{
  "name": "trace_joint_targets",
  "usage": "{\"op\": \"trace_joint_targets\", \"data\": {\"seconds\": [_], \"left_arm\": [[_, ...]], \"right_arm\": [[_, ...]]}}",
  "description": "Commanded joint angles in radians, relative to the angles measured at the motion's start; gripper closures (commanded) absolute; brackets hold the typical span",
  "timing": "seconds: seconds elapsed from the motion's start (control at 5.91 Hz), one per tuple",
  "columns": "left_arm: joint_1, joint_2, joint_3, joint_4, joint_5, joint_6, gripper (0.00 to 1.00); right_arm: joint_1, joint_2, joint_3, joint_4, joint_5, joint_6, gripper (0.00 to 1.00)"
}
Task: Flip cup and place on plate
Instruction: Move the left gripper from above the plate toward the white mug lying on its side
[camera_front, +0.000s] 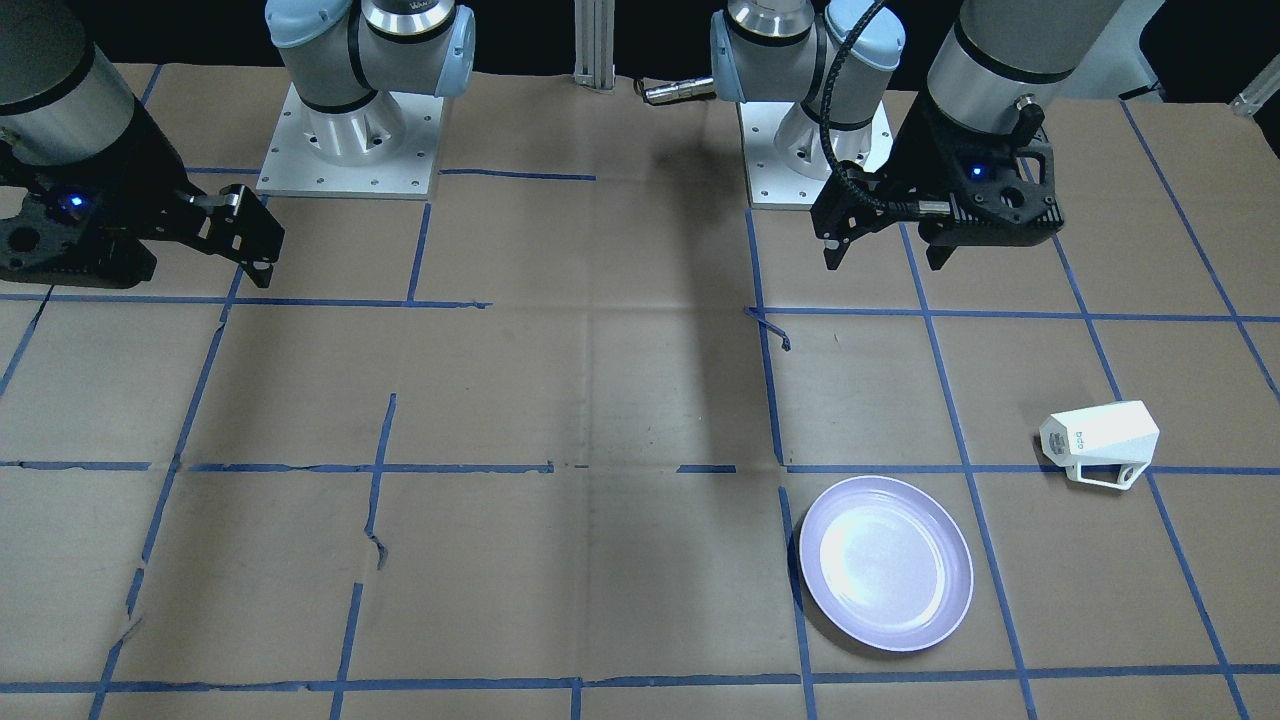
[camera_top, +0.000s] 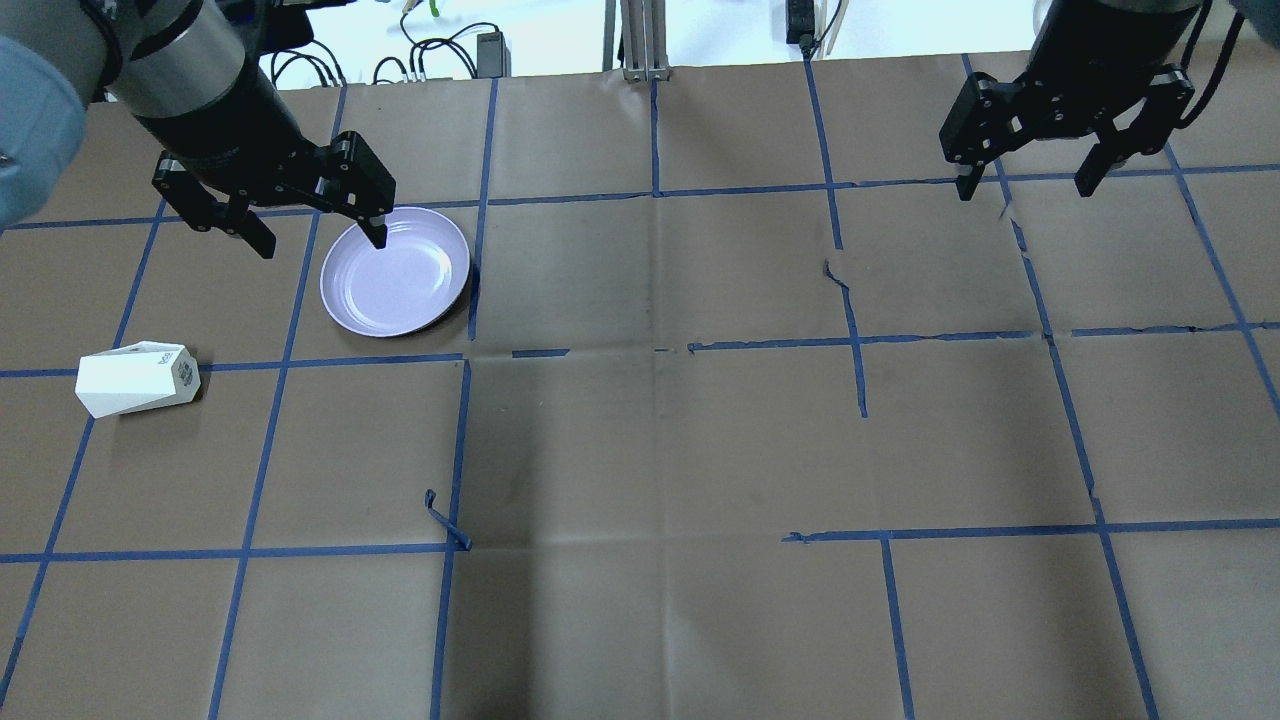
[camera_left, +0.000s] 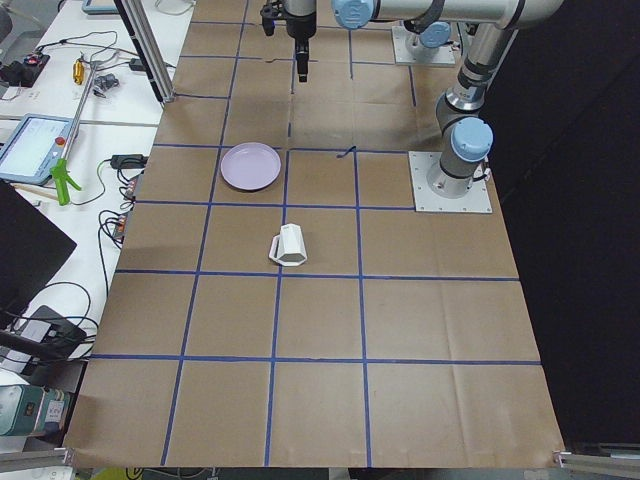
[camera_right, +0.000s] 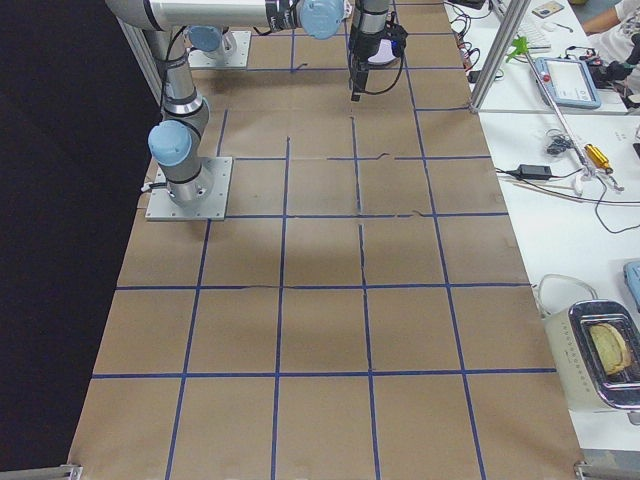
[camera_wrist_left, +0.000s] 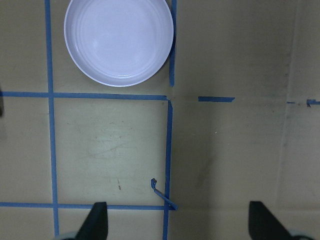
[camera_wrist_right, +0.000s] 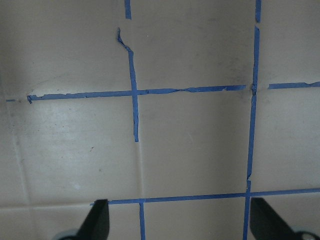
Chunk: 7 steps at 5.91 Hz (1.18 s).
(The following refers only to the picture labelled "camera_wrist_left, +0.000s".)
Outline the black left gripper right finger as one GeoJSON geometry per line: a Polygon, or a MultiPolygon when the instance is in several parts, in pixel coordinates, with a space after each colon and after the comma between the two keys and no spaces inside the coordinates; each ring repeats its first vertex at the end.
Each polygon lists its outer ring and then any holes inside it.
{"type": "Polygon", "coordinates": [[[261,201],[250,201],[248,232],[252,240],[291,240],[293,237],[261,201]]]}

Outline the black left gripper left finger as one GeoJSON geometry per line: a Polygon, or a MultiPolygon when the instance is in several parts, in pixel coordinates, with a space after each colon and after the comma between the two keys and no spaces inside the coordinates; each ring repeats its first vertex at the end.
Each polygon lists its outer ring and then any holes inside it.
{"type": "Polygon", "coordinates": [[[96,202],[79,231],[75,240],[106,240],[108,237],[108,211],[106,202],[96,202]]]}

